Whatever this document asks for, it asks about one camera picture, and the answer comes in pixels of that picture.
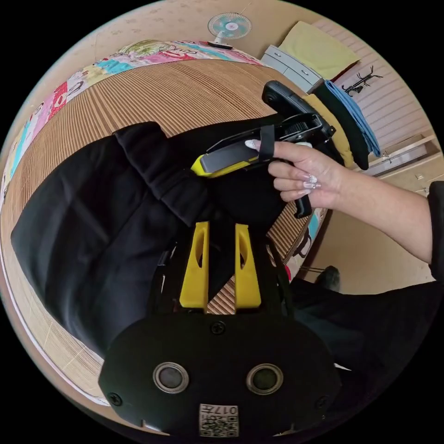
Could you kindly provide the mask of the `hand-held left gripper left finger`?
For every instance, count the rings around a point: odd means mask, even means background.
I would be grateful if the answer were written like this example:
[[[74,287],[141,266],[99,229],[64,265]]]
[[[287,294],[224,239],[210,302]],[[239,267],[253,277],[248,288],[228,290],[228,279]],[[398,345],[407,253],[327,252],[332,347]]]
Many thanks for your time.
[[[210,224],[198,222],[191,238],[179,302],[184,309],[206,309],[209,295]]]

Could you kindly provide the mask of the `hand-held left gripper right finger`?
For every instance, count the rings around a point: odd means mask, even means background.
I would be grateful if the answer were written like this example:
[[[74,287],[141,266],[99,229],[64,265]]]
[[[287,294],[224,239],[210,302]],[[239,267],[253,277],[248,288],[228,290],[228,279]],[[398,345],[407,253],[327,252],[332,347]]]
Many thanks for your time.
[[[235,225],[234,304],[235,309],[257,309],[261,295],[248,226]]]

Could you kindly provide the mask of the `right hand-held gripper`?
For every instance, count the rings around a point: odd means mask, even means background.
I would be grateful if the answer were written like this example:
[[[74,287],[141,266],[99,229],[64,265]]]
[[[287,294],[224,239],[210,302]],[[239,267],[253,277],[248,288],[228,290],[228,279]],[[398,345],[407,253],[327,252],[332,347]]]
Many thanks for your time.
[[[206,130],[206,153],[191,170],[211,181],[217,202],[233,219],[277,219],[284,203],[267,171],[274,143],[330,147],[335,131],[313,113],[214,124]]]

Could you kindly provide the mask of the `person's right hand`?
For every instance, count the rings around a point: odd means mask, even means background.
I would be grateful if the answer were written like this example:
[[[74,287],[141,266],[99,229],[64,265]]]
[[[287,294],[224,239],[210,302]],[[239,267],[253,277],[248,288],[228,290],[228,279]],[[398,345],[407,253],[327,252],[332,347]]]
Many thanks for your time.
[[[315,208],[339,209],[345,167],[307,143],[275,142],[268,173],[281,199],[289,203],[308,197]]]

